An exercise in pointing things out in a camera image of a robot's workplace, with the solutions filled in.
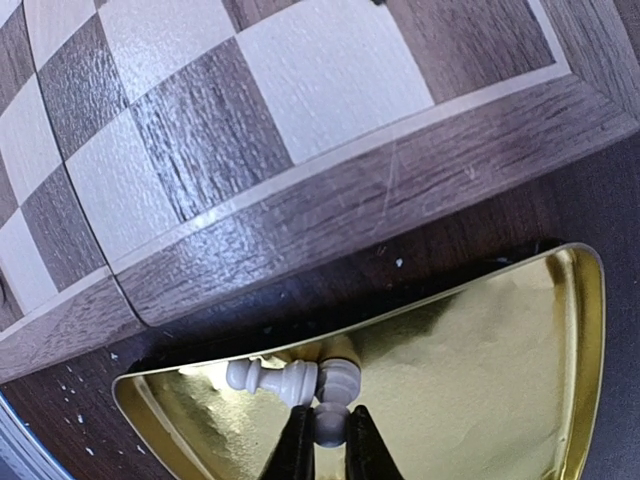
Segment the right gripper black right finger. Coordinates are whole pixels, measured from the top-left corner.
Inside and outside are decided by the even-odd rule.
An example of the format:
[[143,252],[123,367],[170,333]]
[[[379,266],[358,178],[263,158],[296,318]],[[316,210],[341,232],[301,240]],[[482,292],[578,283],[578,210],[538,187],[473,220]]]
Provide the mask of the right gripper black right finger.
[[364,405],[358,405],[347,420],[345,475],[348,480],[400,478],[399,469]]

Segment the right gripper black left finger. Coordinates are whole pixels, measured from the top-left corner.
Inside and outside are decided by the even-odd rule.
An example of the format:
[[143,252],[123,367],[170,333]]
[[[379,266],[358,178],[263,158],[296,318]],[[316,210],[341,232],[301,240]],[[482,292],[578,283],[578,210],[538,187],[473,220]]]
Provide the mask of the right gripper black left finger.
[[315,478],[314,409],[296,406],[281,431],[264,466],[264,480],[310,480]]

